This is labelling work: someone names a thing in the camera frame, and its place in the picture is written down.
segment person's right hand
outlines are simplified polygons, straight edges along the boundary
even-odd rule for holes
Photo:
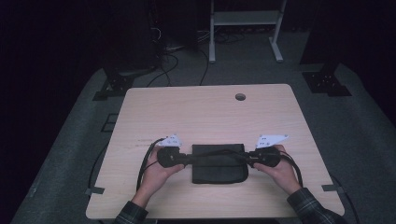
[[[285,148],[281,145],[275,145],[277,150],[281,153],[286,152]],[[280,160],[276,167],[269,167],[260,163],[254,163],[254,168],[262,171],[271,176],[275,183],[285,190],[289,195],[301,188],[294,174],[293,167],[285,160]]]

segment light wood surface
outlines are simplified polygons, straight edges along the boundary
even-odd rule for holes
[[[235,95],[243,93],[245,101]],[[166,87],[128,90],[86,215],[115,218],[135,193],[141,162],[155,140],[173,133],[180,151],[192,144],[244,144],[255,149],[260,134],[288,134],[281,144],[299,165],[304,186],[322,205],[343,215],[332,181],[289,85]],[[191,166],[171,176],[148,203],[149,218],[295,217],[273,180],[249,168],[243,183],[195,185]]]

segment plaid sleeve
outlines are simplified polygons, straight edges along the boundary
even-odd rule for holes
[[[288,203],[303,223],[347,223],[338,214],[325,209],[306,188],[299,189],[291,194]]]
[[[128,202],[122,208],[113,224],[140,224],[146,218],[148,211],[138,205]]]

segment black wallet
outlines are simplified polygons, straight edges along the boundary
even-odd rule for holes
[[[220,151],[245,152],[243,144],[230,145],[192,145],[192,155],[196,161],[192,164],[193,184],[233,184],[244,182],[248,178],[248,165],[243,157]]]

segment person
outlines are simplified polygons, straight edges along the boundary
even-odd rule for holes
[[[286,152],[281,145],[275,146],[279,151]],[[169,176],[184,169],[183,164],[163,168],[157,162],[157,152],[160,147],[155,147],[148,158],[149,167],[144,173],[142,184],[131,201],[122,208],[114,223],[139,224],[143,223],[148,211],[145,210],[151,196],[157,192]],[[298,218],[304,224],[344,224],[347,223],[341,216],[325,209],[307,188],[302,188],[298,183],[292,166],[284,160],[272,168],[259,163],[254,167],[271,176],[275,183],[289,194],[287,199]]]

